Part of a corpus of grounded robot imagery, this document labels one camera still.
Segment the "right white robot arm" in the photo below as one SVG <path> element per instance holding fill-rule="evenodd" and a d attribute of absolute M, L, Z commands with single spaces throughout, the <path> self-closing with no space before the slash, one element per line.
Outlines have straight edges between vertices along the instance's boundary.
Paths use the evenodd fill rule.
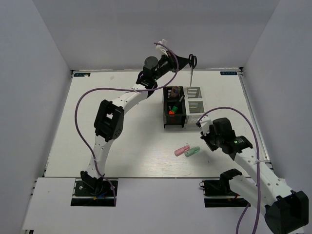
<path fill-rule="evenodd" d="M 221 149 L 253 180 L 249 182 L 239 170 L 230 169 L 220 175 L 218 191 L 238 194 L 259 209 L 274 234 L 289 234 L 308 224 L 307 195 L 294 191 L 265 162 L 257 159 L 252 144 L 235 134 L 227 118 L 212 121 L 204 117 L 197 125 L 201 128 L 201 139 L 211 151 Z"/>

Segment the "clear tube of crayons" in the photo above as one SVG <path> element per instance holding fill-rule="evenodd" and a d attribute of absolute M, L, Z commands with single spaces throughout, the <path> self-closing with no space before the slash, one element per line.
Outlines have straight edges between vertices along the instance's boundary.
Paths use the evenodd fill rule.
<path fill-rule="evenodd" d="M 181 88 L 179 86 L 173 86 L 170 92 L 170 98 L 178 98 Z"/>

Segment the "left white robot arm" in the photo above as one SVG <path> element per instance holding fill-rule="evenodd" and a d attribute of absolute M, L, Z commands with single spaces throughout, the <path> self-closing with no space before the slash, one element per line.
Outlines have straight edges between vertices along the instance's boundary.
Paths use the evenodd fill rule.
<path fill-rule="evenodd" d="M 188 58 L 183 58 L 169 51 L 160 59 L 150 56 L 145 59 L 132 89 L 124 90 L 115 100 L 105 99 L 100 103 L 94 122 L 95 144 L 89 148 L 91 159 L 86 170 L 80 172 L 80 177 L 91 194 L 98 195 L 103 189 L 105 163 L 113 142 L 122 133 L 125 114 L 159 88 L 158 79 L 168 72 L 177 73 L 187 65 L 194 69 L 197 65 L 196 56 L 190 54 Z"/>

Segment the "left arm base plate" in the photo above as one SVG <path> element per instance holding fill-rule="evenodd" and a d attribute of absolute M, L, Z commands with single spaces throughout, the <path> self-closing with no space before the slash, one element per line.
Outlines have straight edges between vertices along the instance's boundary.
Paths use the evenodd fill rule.
<path fill-rule="evenodd" d="M 92 190 L 81 179 L 75 180 L 71 199 L 72 207 L 114 207 L 114 194 L 110 184 L 104 180 L 99 188 Z"/>

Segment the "pink translucent small case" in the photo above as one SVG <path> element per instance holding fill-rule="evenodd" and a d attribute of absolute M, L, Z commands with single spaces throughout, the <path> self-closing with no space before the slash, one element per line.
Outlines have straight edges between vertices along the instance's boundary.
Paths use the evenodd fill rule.
<path fill-rule="evenodd" d="M 175 156 L 180 156 L 182 154 L 184 154 L 185 152 L 187 152 L 190 149 L 189 145 L 183 146 L 177 150 L 174 151 Z"/>

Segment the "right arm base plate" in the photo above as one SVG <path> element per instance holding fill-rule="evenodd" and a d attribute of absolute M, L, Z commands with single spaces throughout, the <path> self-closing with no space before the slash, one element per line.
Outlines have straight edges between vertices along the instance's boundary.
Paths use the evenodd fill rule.
<path fill-rule="evenodd" d="M 232 191 L 225 191 L 219 180 L 203 180 L 199 183 L 203 190 L 205 208 L 245 207 L 247 201 Z"/>

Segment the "green translucent small case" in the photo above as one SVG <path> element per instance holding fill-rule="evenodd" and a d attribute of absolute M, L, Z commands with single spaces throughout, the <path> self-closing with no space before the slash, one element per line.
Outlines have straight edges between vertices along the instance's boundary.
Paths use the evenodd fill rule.
<path fill-rule="evenodd" d="M 185 155 L 186 157 L 190 157 L 190 156 L 192 156 L 192 155 L 198 153 L 199 151 L 200 151 L 200 147 L 199 147 L 199 146 L 196 146 L 196 147 L 190 148 L 188 151 L 186 151 L 186 152 L 184 153 L 184 155 Z"/>

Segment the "black handled scissors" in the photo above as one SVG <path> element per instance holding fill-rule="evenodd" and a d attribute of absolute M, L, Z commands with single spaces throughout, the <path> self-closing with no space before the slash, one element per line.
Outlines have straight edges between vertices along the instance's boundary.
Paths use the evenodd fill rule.
<path fill-rule="evenodd" d="M 194 72 L 194 69 L 196 68 L 197 66 L 197 57 L 193 54 L 189 54 L 189 66 L 190 66 L 190 69 L 191 69 L 191 72 L 190 72 L 190 87 L 192 86 L 192 82 L 193 82 L 193 72 Z"/>

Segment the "green cap black highlighter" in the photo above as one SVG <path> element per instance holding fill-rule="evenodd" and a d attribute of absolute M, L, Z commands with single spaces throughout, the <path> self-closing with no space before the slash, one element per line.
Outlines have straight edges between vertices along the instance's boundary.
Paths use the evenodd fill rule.
<path fill-rule="evenodd" d="M 171 108 L 171 112 L 173 113 L 177 113 L 181 103 L 183 102 L 185 96 L 184 95 L 181 95 L 178 100 L 175 102 L 174 106 Z"/>

